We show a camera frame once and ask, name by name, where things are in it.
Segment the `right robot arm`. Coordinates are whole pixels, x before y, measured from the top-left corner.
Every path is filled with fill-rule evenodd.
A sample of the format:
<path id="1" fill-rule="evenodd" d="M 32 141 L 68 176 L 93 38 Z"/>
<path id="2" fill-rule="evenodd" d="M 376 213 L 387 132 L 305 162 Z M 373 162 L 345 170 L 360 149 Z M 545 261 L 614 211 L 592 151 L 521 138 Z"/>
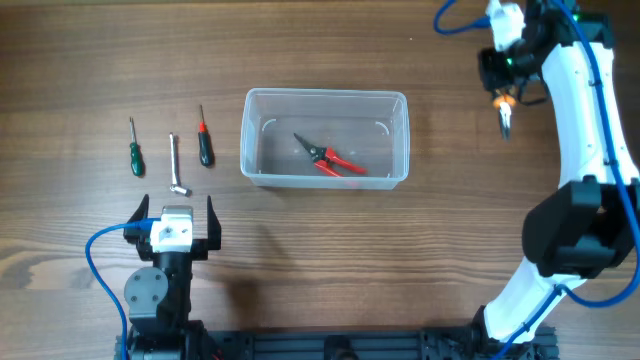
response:
<path id="1" fill-rule="evenodd" d="M 480 74 L 502 134 L 511 133 L 527 83 L 539 81 L 554 107 L 561 156 L 557 190 L 524 220 L 523 260 L 476 318 L 502 356 L 530 342 L 562 298 L 638 251 L 639 171 L 620 124 L 605 15 L 572 1 L 492 1 L 484 23 L 494 44 L 480 52 Z"/>

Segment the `black red screwdriver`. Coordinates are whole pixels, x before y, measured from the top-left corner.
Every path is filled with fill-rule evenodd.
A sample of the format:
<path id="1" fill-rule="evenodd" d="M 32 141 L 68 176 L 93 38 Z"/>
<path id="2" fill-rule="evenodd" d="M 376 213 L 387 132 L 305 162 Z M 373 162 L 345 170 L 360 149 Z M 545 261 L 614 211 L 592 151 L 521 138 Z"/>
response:
<path id="1" fill-rule="evenodd" d="M 199 106 L 200 109 L 200 122 L 198 128 L 199 139 L 199 159 L 200 163 L 204 167 L 212 167 L 215 162 L 210 134 L 204 118 L 203 106 Z"/>

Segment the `green handled screwdriver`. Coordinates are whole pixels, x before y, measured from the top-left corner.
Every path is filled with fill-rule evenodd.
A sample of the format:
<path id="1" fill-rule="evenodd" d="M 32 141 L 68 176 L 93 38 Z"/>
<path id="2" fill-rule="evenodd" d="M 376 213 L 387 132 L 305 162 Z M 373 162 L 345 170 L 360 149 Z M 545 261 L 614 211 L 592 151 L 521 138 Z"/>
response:
<path id="1" fill-rule="evenodd" d="M 145 164 L 142 158 L 140 146 L 136 138 L 134 119 L 130 117 L 129 122 L 130 122 L 130 134 L 131 134 L 131 143 L 129 145 L 131 170 L 134 176 L 142 177 L 145 174 Z"/>

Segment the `orange black long-nose pliers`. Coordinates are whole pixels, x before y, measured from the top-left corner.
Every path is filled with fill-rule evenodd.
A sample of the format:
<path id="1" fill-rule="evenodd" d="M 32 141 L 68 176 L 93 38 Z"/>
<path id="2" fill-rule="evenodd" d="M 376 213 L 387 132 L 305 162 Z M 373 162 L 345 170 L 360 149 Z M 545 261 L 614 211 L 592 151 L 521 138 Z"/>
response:
<path id="1" fill-rule="evenodd" d="M 516 100 L 508 93 L 495 91 L 492 103 L 498 111 L 501 136 L 504 140 L 509 140 L 511 137 L 512 108 L 515 106 Z"/>

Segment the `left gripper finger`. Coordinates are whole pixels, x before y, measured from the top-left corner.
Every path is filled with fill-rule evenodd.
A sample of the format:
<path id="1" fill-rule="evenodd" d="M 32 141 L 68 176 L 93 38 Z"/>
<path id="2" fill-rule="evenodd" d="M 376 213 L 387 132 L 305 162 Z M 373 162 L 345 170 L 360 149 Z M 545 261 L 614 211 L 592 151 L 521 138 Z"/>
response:
<path id="1" fill-rule="evenodd" d="M 221 249 L 221 224 L 214 211 L 212 198 L 207 196 L 207 246 L 209 250 Z"/>
<path id="2" fill-rule="evenodd" d="M 128 227 L 123 230 L 123 238 L 129 244 L 136 244 L 139 240 L 143 240 L 148 235 L 148 230 L 139 222 L 148 218 L 149 195 L 145 194 L 133 215 L 127 221 L 127 224 L 135 223 L 135 226 Z"/>

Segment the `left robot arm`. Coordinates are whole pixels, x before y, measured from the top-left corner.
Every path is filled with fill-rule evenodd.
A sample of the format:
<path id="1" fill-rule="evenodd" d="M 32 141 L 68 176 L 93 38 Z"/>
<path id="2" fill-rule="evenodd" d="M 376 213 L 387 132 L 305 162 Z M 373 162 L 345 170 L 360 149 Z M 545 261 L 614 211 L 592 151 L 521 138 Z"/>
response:
<path id="1" fill-rule="evenodd" d="M 221 249 L 221 225 L 212 201 L 206 204 L 207 236 L 193 235 L 193 208 L 165 206 L 148 216 L 144 196 L 127 222 L 123 238 L 151 264 L 127 280 L 124 297 L 130 326 L 116 338 L 116 359 L 222 359 L 222 349 L 202 321 L 191 320 L 193 263 Z"/>

